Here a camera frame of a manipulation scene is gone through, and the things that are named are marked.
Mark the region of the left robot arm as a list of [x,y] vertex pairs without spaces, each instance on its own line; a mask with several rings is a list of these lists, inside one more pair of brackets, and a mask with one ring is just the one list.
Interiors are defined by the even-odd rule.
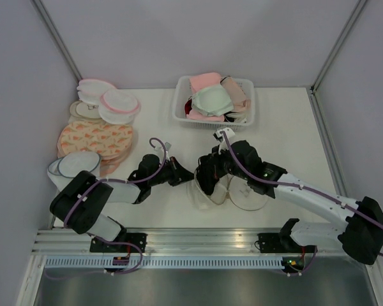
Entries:
[[91,252],[140,253],[144,251],[146,234],[131,234],[127,229],[102,214],[107,202],[140,204],[154,186],[168,183],[175,187],[194,179],[194,174],[180,165],[175,157],[160,161],[154,154],[145,155],[128,181],[97,179],[82,170],[52,200],[50,212],[77,234],[92,235]]

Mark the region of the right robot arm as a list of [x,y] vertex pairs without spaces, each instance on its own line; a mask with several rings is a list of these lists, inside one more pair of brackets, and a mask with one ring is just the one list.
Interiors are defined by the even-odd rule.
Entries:
[[196,179],[211,195],[223,177],[239,178],[261,196],[293,203],[324,219],[323,223],[290,218],[278,232],[278,243],[288,253],[304,247],[341,249],[352,259],[372,265],[383,255],[383,211],[370,198],[355,200],[317,189],[285,168],[263,161],[243,140],[219,146],[199,158]]

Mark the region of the beige trimmed mesh laundry bag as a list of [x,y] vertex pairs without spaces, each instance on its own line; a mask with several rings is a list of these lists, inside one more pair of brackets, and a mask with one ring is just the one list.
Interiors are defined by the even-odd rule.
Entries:
[[186,190],[193,206],[202,211],[222,207],[231,202],[240,210],[256,212],[268,203],[268,198],[255,193],[243,179],[230,175],[224,176],[216,183],[212,195],[206,195],[203,192],[196,175],[191,182],[187,183]]

